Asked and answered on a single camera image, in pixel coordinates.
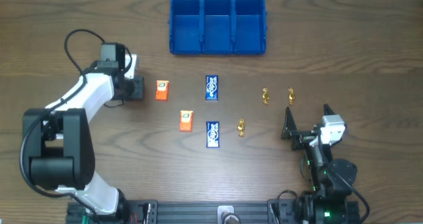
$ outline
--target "blue plastic bin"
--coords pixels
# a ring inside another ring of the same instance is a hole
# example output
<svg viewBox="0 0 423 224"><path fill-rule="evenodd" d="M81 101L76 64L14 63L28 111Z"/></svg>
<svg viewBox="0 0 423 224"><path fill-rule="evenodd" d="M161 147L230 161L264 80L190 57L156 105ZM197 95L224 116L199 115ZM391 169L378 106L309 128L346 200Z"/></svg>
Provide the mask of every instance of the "blue plastic bin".
<svg viewBox="0 0 423 224"><path fill-rule="evenodd" d="M265 0L171 0L173 54L263 54Z"/></svg>

